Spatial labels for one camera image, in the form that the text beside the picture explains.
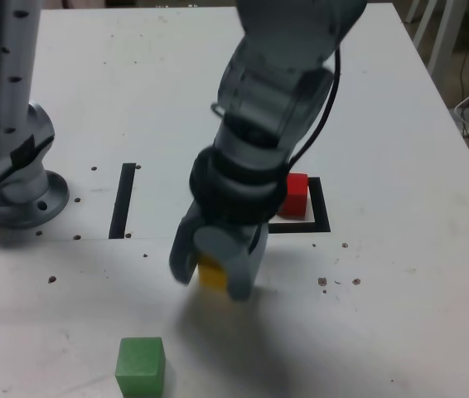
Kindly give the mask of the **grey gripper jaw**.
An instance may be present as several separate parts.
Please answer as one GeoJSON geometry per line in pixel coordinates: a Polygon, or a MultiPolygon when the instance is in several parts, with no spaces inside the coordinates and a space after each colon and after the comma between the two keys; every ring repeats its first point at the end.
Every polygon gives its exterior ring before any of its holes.
{"type": "Polygon", "coordinates": [[[234,301],[252,294],[268,239],[266,223],[256,227],[223,229],[203,226],[195,233],[195,247],[226,273],[227,293],[234,301]]]}
{"type": "Polygon", "coordinates": [[[177,227],[172,249],[169,256],[169,265],[175,280],[188,285],[194,274],[198,252],[194,245],[194,234],[202,227],[201,209],[196,202],[192,202],[186,215],[177,227]]]}

